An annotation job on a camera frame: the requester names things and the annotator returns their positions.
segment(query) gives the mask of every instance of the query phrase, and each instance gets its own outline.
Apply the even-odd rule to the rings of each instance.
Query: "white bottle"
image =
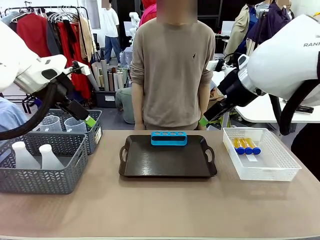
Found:
[[[40,169],[40,164],[26,149],[26,144],[23,141],[17,141],[12,144],[15,152],[15,168],[16,169]]]
[[[45,144],[39,147],[42,155],[42,169],[44,170],[62,170],[64,165],[59,161],[56,155],[52,152],[50,144]]]

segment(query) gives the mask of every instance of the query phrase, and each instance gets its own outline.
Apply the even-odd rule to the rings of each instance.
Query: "gray basket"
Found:
[[[74,191],[88,162],[86,136],[77,133],[29,132],[8,140],[0,147],[0,192],[14,194],[70,194]],[[15,169],[12,144],[23,141],[26,149],[41,164],[39,147],[52,146],[53,153],[65,166],[63,170]]]
[[[101,136],[103,134],[103,131],[101,128],[101,118],[100,118],[102,111],[101,110],[88,110],[88,111],[90,113],[90,116],[94,118],[94,120],[96,121],[96,124],[92,128],[86,126],[86,130],[88,131],[85,133],[85,135],[87,136],[86,148],[87,148],[88,155],[91,155],[96,150],[99,140],[101,139]],[[72,117],[69,113],[62,111],[60,109],[50,109],[47,116],[49,115],[54,115],[59,117],[62,131],[64,132],[67,131],[65,126],[65,121]]]

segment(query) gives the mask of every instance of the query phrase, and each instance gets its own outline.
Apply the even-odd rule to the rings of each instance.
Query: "person in red hoodie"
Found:
[[[141,17],[139,27],[157,17],[157,0],[142,0],[142,3],[145,11]]]

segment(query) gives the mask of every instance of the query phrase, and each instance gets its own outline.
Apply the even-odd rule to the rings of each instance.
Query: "blue rack with holes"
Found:
[[[153,146],[186,146],[187,134],[183,131],[154,131],[151,134]]]

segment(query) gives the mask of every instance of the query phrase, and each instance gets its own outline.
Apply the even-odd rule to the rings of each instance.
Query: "blue jeans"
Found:
[[[106,60],[106,63],[110,63],[111,60],[111,51],[112,48],[114,50],[115,56],[118,59],[118,63],[120,63],[120,43],[119,39],[117,37],[109,37],[105,36],[105,56],[104,59]]]

